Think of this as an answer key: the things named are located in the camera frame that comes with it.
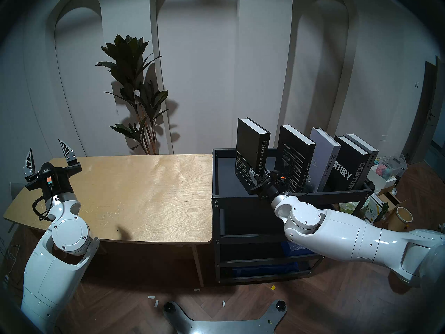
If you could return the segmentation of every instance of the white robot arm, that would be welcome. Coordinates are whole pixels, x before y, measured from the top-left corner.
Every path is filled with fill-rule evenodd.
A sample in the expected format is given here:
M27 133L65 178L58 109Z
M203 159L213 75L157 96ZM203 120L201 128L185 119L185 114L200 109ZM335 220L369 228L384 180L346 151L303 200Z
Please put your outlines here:
M272 209L291 242L334 260L385 266L414 287L420 287L420 266L430 249L445 243L436 231L389 231L351 214L319 210L296 196L278 195Z
M94 257L99 239L90 238L90 229L79 217L77 201L69 177L82 170L74 151L60 141L68 162L66 168L55 168L47 162L34 172L30 150L25 162L28 190L41 188L46 202L44 216L33 209L39 220L52 221L35 247L25 267L21 310L43 333L53 333L57 317L73 297L86 268ZM52 254L53 245L71 255L84 255L77 265L70 265Z

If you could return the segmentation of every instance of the wooden table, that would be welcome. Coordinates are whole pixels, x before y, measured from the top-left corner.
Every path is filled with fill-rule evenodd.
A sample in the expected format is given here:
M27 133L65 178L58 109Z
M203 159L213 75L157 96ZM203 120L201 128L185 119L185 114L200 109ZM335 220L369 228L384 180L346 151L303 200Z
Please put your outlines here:
M124 155L79 157L82 172L70 178L82 207L79 216L91 237L105 241L149 244L191 244L198 271L197 244L212 239L212 155ZM64 158L51 160L67 166ZM23 188L4 217L31 228L46 230L32 203L40 189ZM44 211L41 201L37 210Z

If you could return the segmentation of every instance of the book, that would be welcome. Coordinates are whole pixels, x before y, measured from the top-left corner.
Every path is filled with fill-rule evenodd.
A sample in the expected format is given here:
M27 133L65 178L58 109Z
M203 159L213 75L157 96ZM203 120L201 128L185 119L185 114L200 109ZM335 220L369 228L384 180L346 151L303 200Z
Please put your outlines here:
M326 185L333 192L352 190L368 162L369 153L344 136L334 139L341 147Z
M355 134L346 134L343 136L346 137L349 141L354 142L357 146L361 147L363 150L369 153L369 159L366 162L365 168L363 169L363 172L361 173L359 179L357 180L353 188L353 190L357 190L360 189L363 183L365 182L366 176L371 170L371 166L374 165L374 160L376 160L377 154L379 154L379 150L372 147L369 143L360 139Z
M341 145L320 128L312 128L309 138L315 142L315 150L306 183L311 192L322 192Z
M268 156L270 132L250 118L238 119L235 175L249 194L257 185L254 173L262 177Z
M290 125L280 127L275 170L291 181L290 190L301 192L305 186L315 142Z

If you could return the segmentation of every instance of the wooden floor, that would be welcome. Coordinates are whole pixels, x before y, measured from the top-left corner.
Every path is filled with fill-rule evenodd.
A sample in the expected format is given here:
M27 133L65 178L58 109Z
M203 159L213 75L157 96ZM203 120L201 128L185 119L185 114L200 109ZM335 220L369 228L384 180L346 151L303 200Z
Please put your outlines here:
M409 165L397 189L413 213L410 228L435 229L444 220L445 184L424 162ZM20 228L13 239L21 248L9 289L18 304L23 270L39 238ZM310 278L217 287L210 245L199 250L208 286L194 291L199 281L189 247L101 244L108 254L95 256L58 319L64 334L173 334L162 315L167 301L177 302L194 320L222 321L259 318L278 298L286 301L288 312L276 333L392 333L418 320L427 303L420 289L404 287L386 268L330 259Z

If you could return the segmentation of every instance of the black shelf cart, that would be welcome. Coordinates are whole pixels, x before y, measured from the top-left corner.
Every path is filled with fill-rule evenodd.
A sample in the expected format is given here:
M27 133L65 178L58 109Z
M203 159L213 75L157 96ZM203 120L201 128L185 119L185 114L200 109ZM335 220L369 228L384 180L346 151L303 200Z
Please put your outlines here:
M274 169L276 148L268 150L266 168ZM219 284L243 284L308 276L322 261L315 253L284 255L281 242L287 242L284 224L275 216L266 200L249 195L234 173L236 149L213 150L213 244L215 247L216 281ZM332 204L359 201L354 215L374 191L372 183L361 190L295 194L300 201L319 209ZM284 265L298 262L298 271L234 277L233 268L264 265Z

